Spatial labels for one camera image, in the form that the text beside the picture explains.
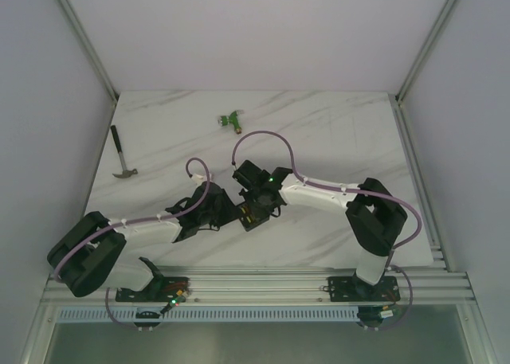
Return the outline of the black fuse box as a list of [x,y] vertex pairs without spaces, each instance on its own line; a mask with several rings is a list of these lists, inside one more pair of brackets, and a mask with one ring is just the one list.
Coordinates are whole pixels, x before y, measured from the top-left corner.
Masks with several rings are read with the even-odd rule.
[[270,219],[270,212],[251,202],[242,202],[237,205],[239,221],[246,232],[264,224]]

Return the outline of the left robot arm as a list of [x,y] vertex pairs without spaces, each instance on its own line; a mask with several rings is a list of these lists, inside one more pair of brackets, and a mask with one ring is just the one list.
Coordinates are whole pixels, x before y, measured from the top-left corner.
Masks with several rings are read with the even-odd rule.
[[110,220],[99,211],[86,214],[49,251],[47,261],[57,271],[53,277],[75,297],[104,287],[126,288],[153,302],[163,292],[155,262],[171,245],[201,229],[218,230],[236,221],[239,214],[224,189],[204,182],[192,196],[150,222],[133,225]]

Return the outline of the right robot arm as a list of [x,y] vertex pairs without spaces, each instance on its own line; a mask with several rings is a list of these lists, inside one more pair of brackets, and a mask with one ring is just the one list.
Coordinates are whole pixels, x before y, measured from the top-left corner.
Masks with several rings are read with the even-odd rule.
[[277,167],[269,173],[249,160],[234,171],[233,179],[241,185],[239,194],[244,201],[238,209],[246,231],[271,217],[279,217],[286,205],[344,212],[361,247],[354,293],[361,299],[371,299],[379,293],[386,263],[407,220],[406,211],[391,201],[380,181],[368,178],[361,185],[312,182],[289,168]]

